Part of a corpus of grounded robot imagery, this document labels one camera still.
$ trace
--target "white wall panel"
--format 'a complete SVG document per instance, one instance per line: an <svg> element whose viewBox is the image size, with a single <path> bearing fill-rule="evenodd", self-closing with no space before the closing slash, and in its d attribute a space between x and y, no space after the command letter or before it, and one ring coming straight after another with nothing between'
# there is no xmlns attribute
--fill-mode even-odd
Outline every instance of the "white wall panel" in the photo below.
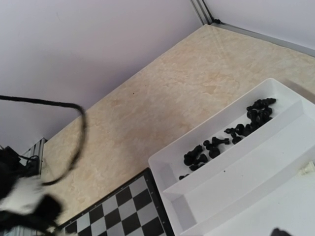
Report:
<svg viewBox="0 0 315 236"><path fill-rule="evenodd" d="M0 94L89 108L201 26L188 0L2 0ZM23 153L75 111L0 101L0 144Z"/></svg>
<svg viewBox="0 0 315 236"><path fill-rule="evenodd" d="M315 49L313 0L206 0L215 18L246 30Z"/></svg>

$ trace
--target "black cable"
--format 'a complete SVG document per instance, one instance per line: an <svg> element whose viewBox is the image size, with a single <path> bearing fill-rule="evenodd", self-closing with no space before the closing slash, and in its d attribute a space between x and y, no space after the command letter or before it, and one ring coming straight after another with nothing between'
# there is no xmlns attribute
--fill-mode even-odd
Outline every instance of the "black cable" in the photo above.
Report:
<svg viewBox="0 0 315 236"><path fill-rule="evenodd" d="M39 156L37 156L37 155L33 155L33 156L30 156L30 157L19 155L19 157L21 157L22 159L27 160L27 161L34 161L34 159L33 159L34 157L38 157L39 158Z"/></svg>
<svg viewBox="0 0 315 236"><path fill-rule="evenodd" d="M33 155L33 156L30 156L30 157L19 155L19 157L24 159L24 160L27 160L26 165L29 163L29 161L38 161L39 162L39 156L38 155Z"/></svg>
<svg viewBox="0 0 315 236"><path fill-rule="evenodd" d="M69 163L69 166L65 172L58 177L57 179L45 182L42 185L43 186L49 186L58 183L60 180L65 178L74 168L77 163L77 161L80 158L80 155L82 153L82 150L84 148L84 143L86 140L86 132L87 132L87 118L84 109L74 103L65 103L65 102L54 102L54 101L47 101L42 99L33 99L33 98L25 98L25 97L12 97L12 96L4 96L0 95L0 100L4 101L14 101L14 102L27 102L27 103L33 103L33 104L42 104L42 105L48 105L48 106L55 106L55 107L65 107L65 108L73 108L76 109L80 115L81 115L81 136L79 139L79 145L76 148L76 151L71 159L71 162Z"/></svg>

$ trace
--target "marble table surface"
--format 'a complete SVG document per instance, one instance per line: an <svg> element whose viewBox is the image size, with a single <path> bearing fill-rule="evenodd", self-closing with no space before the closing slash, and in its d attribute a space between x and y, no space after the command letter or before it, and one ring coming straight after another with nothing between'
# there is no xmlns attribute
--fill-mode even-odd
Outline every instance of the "marble table surface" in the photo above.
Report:
<svg viewBox="0 0 315 236"><path fill-rule="evenodd" d="M77 168L49 191L65 222L148 166L148 158L263 80L273 77L315 101L315 58L203 26L88 109ZM44 147L43 179L57 177L77 145L76 119Z"/></svg>

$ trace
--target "black chess piece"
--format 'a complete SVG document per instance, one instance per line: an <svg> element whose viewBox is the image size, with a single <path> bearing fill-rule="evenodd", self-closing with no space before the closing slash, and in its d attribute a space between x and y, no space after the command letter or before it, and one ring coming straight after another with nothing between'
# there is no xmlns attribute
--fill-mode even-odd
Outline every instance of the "black chess piece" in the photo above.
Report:
<svg viewBox="0 0 315 236"><path fill-rule="evenodd" d="M232 136L232 138L233 138L232 139L232 143L233 144L237 144L239 141L242 140L242 138L240 136L236 135L236 131L235 131L234 128L226 129L224 132L227 133L227 134L230 134Z"/></svg>
<svg viewBox="0 0 315 236"><path fill-rule="evenodd" d="M248 135L250 135L252 133L252 128L250 124L247 124L245 126L245 129L243 131L243 136L247 137Z"/></svg>
<svg viewBox="0 0 315 236"><path fill-rule="evenodd" d="M198 145L192 151L187 152L187 154L184 155L184 164L187 166L192 165L202 151L202 146Z"/></svg>
<svg viewBox="0 0 315 236"><path fill-rule="evenodd" d="M260 110L266 106L268 106L268 104L266 102L264 102L263 100L259 99L259 100L255 101L253 105L248 106L246 109L247 109L247 111L250 111L252 109Z"/></svg>
<svg viewBox="0 0 315 236"><path fill-rule="evenodd" d="M259 124L259 126L262 126L269 121L269 115L270 115L270 113L266 109L260 110L258 112L258 124Z"/></svg>
<svg viewBox="0 0 315 236"><path fill-rule="evenodd" d="M205 141L203 142L203 145L204 145L205 147L206 147L207 145L209 145L209 144L211 144L209 140L205 140Z"/></svg>
<svg viewBox="0 0 315 236"><path fill-rule="evenodd" d="M262 102L266 103L268 106L276 103L276 101L277 100L275 98L266 98L262 100Z"/></svg>
<svg viewBox="0 0 315 236"><path fill-rule="evenodd" d="M205 154L201 154L200 157L194 161L194 165L198 165L200 163L207 163L208 162L208 158Z"/></svg>
<svg viewBox="0 0 315 236"><path fill-rule="evenodd" d="M214 145L209 140L205 140L203 142L203 145L206 147L207 150L210 150L212 147L214 147Z"/></svg>
<svg viewBox="0 0 315 236"><path fill-rule="evenodd" d="M196 147L191 151L190 155L193 156L193 157L195 157L195 158L197 158L197 156L198 156L200 153L202 153L202 151L203 151L202 145L198 145L198 146L196 146Z"/></svg>
<svg viewBox="0 0 315 236"><path fill-rule="evenodd" d="M279 230L277 228L272 231L270 236L291 236L291 235L288 232Z"/></svg>
<svg viewBox="0 0 315 236"><path fill-rule="evenodd" d="M216 158L220 154L221 154L221 152L217 147L212 147L209 150L209 157L211 157L212 159Z"/></svg>
<svg viewBox="0 0 315 236"><path fill-rule="evenodd" d="M228 138L218 139L217 137L213 137L211 141L212 141L212 145L214 145L214 146L218 146L220 144L225 144L225 145L230 144L230 139L228 139Z"/></svg>
<svg viewBox="0 0 315 236"><path fill-rule="evenodd" d="M266 112L268 112L268 114L269 114L269 116L272 114L272 108L270 108L270 107L266 107L265 109L264 109Z"/></svg>
<svg viewBox="0 0 315 236"><path fill-rule="evenodd" d="M258 111L257 111L257 110L249 110L249 111L247 112L247 117L248 117L252 122L257 122Z"/></svg>
<svg viewBox="0 0 315 236"><path fill-rule="evenodd" d="M189 169L190 169L191 171L196 171L196 170L198 170L198 168L199 168L199 166L197 166L197 165L191 165L191 166L189 166Z"/></svg>
<svg viewBox="0 0 315 236"><path fill-rule="evenodd" d="M259 128L259 124L257 122L252 122L251 123L251 132L254 132L255 130L257 130Z"/></svg>
<svg viewBox="0 0 315 236"><path fill-rule="evenodd" d="M195 158L190 157L190 156L185 158L185 156L184 156L184 164L186 166L191 166L194 163L194 161L195 161Z"/></svg>
<svg viewBox="0 0 315 236"><path fill-rule="evenodd" d="M235 129L234 128L227 128L224 133L226 134L232 134L232 133L235 133Z"/></svg>
<svg viewBox="0 0 315 236"><path fill-rule="evenodd" d="M239 141L241 141L242 140L242 138L240 137L240 136L236 136L236 137L234 137L233 139L232 139L232 143L233 144L237 144Z"/></svg>
<svg viewBox="0 0 315 236"><path fill-rule="evenodd" d="M238 124L234 130L238 135L243 135L245 127L243 124Z"/></svg>
<svg viewBox="0 0 315 236"><path fill-rule="evenodd" d="M179 176L179 180L182 180L183 178L185 178L185 177L187 177L187 176L189 176L189 174L187 174L187 175L184 175L184 176Z"/></svg>

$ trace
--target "white tray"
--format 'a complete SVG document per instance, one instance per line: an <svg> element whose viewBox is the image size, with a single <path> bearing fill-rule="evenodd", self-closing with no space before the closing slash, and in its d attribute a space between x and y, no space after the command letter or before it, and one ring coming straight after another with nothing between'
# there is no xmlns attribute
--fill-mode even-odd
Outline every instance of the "white tray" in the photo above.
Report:
<svg viewBox="0 0 315 236"><path fill-rule="evenodd" d="M249 123L246 107L268 97L277 99L271 106L274 111L271 121L236 145L220 145L221 155L197 171L192 173L184 165L185 153L213 136L231 138L223 131L239 123ZM315 159L315 105L275 79L267 79L154 154L149 165L175 235L203 236L209 232L224 235L222 225L238 220L238 224L243 223L238 229L242 236L268 236L272 227L292 228L290 220L271 226L270 217L261 216L255 228L240 220L240 213L248 213L260 200L288 185L312 159ZM188 173L188 177L178 180ZM246 227L252 231L244 234Z"/></svg>

